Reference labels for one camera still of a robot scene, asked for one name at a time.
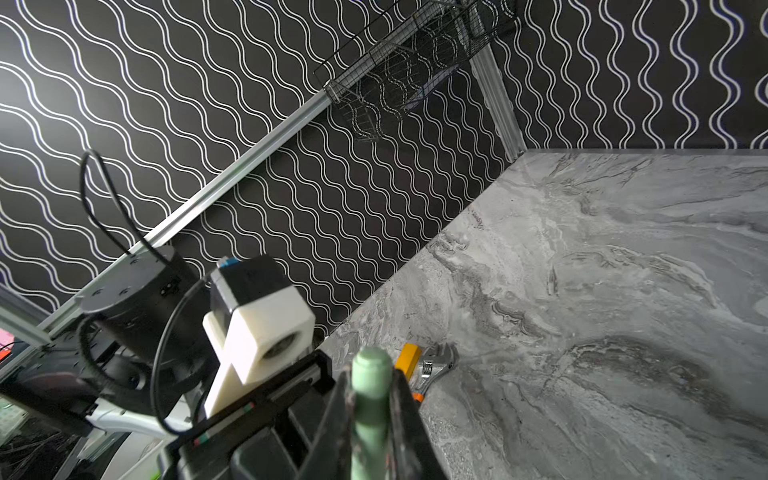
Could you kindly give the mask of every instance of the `black cable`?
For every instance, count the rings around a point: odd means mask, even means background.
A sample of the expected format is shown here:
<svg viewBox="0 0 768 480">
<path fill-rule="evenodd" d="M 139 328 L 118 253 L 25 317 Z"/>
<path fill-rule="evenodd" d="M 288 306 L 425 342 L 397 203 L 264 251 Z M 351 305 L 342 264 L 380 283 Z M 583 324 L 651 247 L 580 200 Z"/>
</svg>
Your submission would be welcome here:
<svg viewBox="0 0 768 480">
<path fill-rule="evenodd" d="M 0 352 L 2 352 L 2 351 L 5 349 L 5 347 L 8 347 L 8 346 L 14 345 L 14 344 L 16 344 L 16 343 L 26 343 L 26 342 L 25 342 L 24 340 L 14 340 L 13 342 L 8 342 L 8 343 L 6 343 L 5 345 L 3 345 L 3 346 L 0 346 Z"/>
<path fill-rule="evenodd" d="M 96 216 L 93 213 L 93 210 L 91 210 L 91 206 L 88 205 L 88 201 L 85 198 L 85 175 L 88 172 L 88 159 L 93 157 L 94 160 L 96 160 L 96 167 L 99 170 L 99 173 L 101 174 L 101 179 L 104 180 L 104 183 L 107 185 L 107 190 L 109 190 L 109 194 L 112 197 L 112 201 L 114 202 L 115 206 L 118 208 L 120 213 L 122 214 L 123 218 L 125 219 L 125 223 L 128 224 L 128 227 L 131 229 L 131 231 L 136 235 L 136 237 L 139 239 L 142 245 L 144 245 L 144 248 L 149 250 L 152 255 L 154 255 L 155 258 L 157 258 L 159 261 L 164 263 L 165 265 L 170 266 L 170 261 L 163 257 L 160 252 L 154 249 L 154 247 L 147 242 L 147 239 L 144 238 L 144 235 L 142 232 L 139 231 L 138 227 L 136 227 L 136 223 L 134 223 L 133 219 L 131 219 L 131 215 L 128 214 L 128 210 L 126 210 L 125 206 L 122 202 L 120 202 L 120 197 L 118 196 L 118 192 L 114 189 L 114 184 L 112 183 L 112 177 L 109 176 L 109 172 L 107 171 L 107 167 L 104 164 L 104 160 L 101 158 L 101 155 L 94 149 L 88 148 L 85 152 L 83 152 L 83 156 L 80 160 L 80 201 L 83 204 L 83 208 L 85 209 L 85 213 L 88 214 L 88 217 L 93 220 L 93 222 L 96 224 L 99 229 L 104 232 L 107 237 L 109 237 L 112 242 L 120 247 L 120 250 L 122 250 L 126 255 L 129 257 L 132 257 L 133 254 L 128 250 L 128 248 L 125 247 L 120 241 L 118 241 L 117 238 L 110 233 L 107 228 L 101 224 L 100 221 L 96 218 Z"/>
<path fill-rule="evenodd" d="M 0 456 L 5 456 L 5 455 L 8 455 L 10 453 L 18 452 L 20 450 L 26 450 L 26 449 L 30 449 L 32 447 L 36 447 L 38 445 L 42 445 L 42 444 L 44 444 L 46 442 L 50 442 L 55 437 L 58 437 L 58 436 L 63 435 L 63 434 L 64 434 L 63 432 L 53 433 L 49 437 L 47 437 L 45 440 L 38 440 L 37 442 L 28 443 L 27 445 L 22 445 L 20 447 L 14 447 L 13 449 L 5 450 L 3 452 L 0 452 Z"/>
<path fill-rule="evenodd" d="M 95 376 L 99 382 L 113 390 L 116 394 L 126 396 L 137 396 L 137 391 L 130 387 L 120 384 L 115 379 L 107 375 L 107 373 L 96 363 L 96 360 L 91 355 L 91 338 L 88 336 L 90 332 L 88 329 L 96 320 L 96 315 L 90 315 L 83 317 L 78 325 L 78 345 L 80 347 L 80 355 L 85 362 L 85 368 L 90 374 Z"/>
<path fill-rule="evenodd" d="M 11 474 L 7 477 L 8 480 L 23 480 L 24 478 L 29 478 L 30 471 L 28 469 L 30 468 L 30 464 L 33 462 L 37 462 L 38 460 L 44 463 L 50 462 L 49 458 L 41 456 L 41 452 L 43 452 L 45 449 L 45 446 L 51 443 L 53 440 L 61 438 L 60 435 L 61 435 L 61 432 L 54 433 L 53 435 L 49 436 L 46 440 L 39 442 L 36 445 L 36 448 L 32 452 L 30 452 L 28 455 L 26 455 L 21 461 L 12 464 L 13 470 L 11 471 Z M 61 452 L 62 446 L 65 445 L 65 443 L 62 443 L 61 445 L 54 447 L 54 449 L 57 452 Z M 32 466 L 31 468 L 33 470 L 33 473 L 39 474 L 39 469 L 40 469 L 39 465 Z"/>
<path fill-rule="evenodd" d="M 168 425 L 168 423 L 165 421 L 165 417 L 162 416 L 160 411 L 160 364 L 163 359 L 163 354 L 165 353 L 165 346 L 168 343 L 170 332 L 173 330 L 174 324 L 181 316 L 181 310 L 184 309 L 184 307 L 190 302 L 190 299 L 195 296 L 197 291 L 205 284 L 205 279 L 208 278 L 209 274 L 210 272 L 206 273 L 202 278 L 193 283 L 190 289 L 187 290 L 184 296 L 181 297 L 181 300 L 179 300 L 176 308 L 174 308 L 174 311 L 171 313 L 170 317 L 168 317 L 168 323 L 165 324 L 163 335 L 160 337 L 160 342 L 157 344 L 157 351 L 154 354 L 154 362 L 152 363 L 152 375 L 149 380 L 149 398 L 152 407 L 152 413 L 154 413 L 157 422 L 160 424 L 163 430 L 170 433 L 171 435 L 182 435 L 186 432 L 179 432 L 178 430 Z"/>
</svg>

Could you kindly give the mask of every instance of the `wire mesh basket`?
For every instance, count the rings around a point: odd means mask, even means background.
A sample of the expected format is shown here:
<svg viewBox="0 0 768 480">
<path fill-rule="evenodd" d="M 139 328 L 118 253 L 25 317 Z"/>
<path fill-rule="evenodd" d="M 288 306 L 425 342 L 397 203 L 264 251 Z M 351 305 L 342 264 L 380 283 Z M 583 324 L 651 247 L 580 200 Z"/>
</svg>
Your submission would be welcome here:
<svg viewBox="0 0 768 480">
<path fill-rule="evenodd" d="M 462 64 L 509 30 L 515 19 L 514 0 L 414 4 L 392 4 L 314 71 L 358 140 L 380 139 Z M 403 18 L 403 10 L 412 13 L 365 48 L 375 32 L 381 32 L 383 19 L 392 24 L 394 18 Z M 347 64 L 351 47 L 365 51 Z"/>
</svg>

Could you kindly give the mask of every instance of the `wrench jaw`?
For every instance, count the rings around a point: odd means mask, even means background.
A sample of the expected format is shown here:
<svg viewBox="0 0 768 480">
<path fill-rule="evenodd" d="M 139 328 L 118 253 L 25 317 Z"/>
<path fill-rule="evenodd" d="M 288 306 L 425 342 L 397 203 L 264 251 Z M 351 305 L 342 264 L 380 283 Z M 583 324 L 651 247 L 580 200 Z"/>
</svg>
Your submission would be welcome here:
<svg viewBox="0 0 768 480">
<path fill-rule="evenodd" d="M 457 359 L 458 352 L 456 345 L 453 343 L 441 343 L 431 346 L 424 352 L 424 355 L 419 360 L 421 380 L 413 390 L 413 398 L 419 404 L 423 401 L 430 385 L 447 372 L 453 370 Z"/>
</svg>

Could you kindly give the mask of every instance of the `marble countertop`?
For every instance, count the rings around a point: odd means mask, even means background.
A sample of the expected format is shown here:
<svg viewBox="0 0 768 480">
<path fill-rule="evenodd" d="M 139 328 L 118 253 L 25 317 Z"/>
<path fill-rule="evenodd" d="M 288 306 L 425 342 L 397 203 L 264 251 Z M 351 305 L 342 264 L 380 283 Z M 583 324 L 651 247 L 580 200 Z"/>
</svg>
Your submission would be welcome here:
<svg viewBox="0 0 768 480">
<path fill-rule="evenodd" d="M 768 478 L 768 155 L 524 155 L 323 349 L 405 341 L 453 479 Z"/>
</svg>

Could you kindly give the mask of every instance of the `black wall with white wavy lines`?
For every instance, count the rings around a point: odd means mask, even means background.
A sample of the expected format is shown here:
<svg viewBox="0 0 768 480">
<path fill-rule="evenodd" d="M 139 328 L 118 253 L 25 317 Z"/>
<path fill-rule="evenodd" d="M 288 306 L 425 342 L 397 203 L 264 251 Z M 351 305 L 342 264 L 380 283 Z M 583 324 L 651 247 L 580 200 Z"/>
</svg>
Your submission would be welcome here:
<svg viewBox="0 0 768 480">
<path fill-rule="evenodd" d="M 768 8 L 518 0 L 494 44 L 533 148 L 768 147 Z"/>
<path fill-rule="evenodd" d="M 383 23 L 397 25 L 414 3 Z M 52 311 L 117 258 L 78 201 L 86 146 L 102 153 L 149 231 L 309 100 L 315 66 L 389 5 L 1 3 L 0 282 Z M 387 32 L 381 22 L 379 30 Z M 224 255 L 280 258 L 326 326 L 392 275 L 505 162 L 467 71 L 375 145 L 353 143 L 331 115 L 174 238 L 201 271 Z M 135 243 L 101 181 L 89 183 L 97 216 Z"/>
<path fill-rule="evenodd" d="M 200 272 L 269 253 L 329 333 L 506 168 L 482 102 L 462 70 L 376 143 L 330 108 L 172 244 Z"/>
</svg>

